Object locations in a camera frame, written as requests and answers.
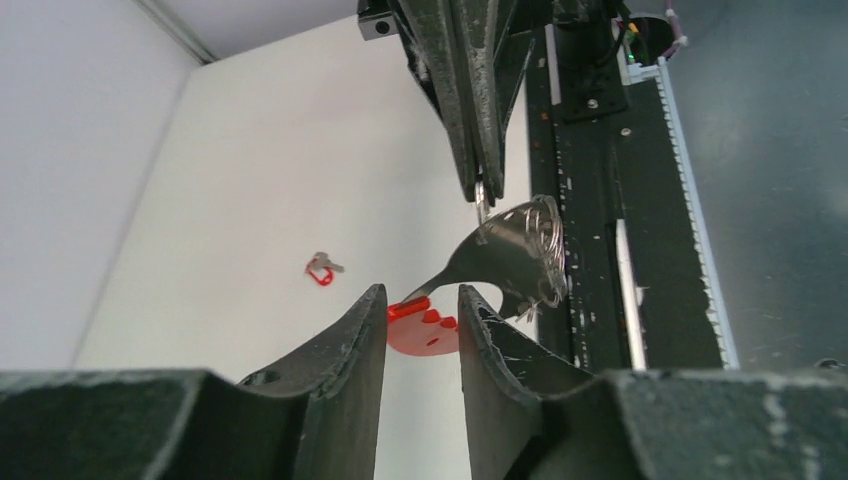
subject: white tabletop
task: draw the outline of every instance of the white tabletop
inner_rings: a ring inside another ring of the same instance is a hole
[[[523,96],[512,118],[498,210],[530,197]],[[400,42],[362,41],[354,18],[198,70],[76,366],[238,381],[373,283],[399,301],[476,226],[455,172]],[[304,274],[316,251],[346,268],[325,288]],[[456,288],[432,299],[455,314]],[[459,377],[456,353],[388,350],[375,478],[470,478]]]

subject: purple cable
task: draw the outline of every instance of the purple cable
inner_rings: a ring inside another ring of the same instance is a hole
[[[681,45],[686,45],[688,39],[683,35],[683,30],[680,28],[680,20],[672,8],[672,0],[665,0],[665,15],[668,18],[668,24],[671,25],[671,31],[674,34],[674,43],[668,47],[668,50],[663,52],[662,56],[666,59],[671,58]]]

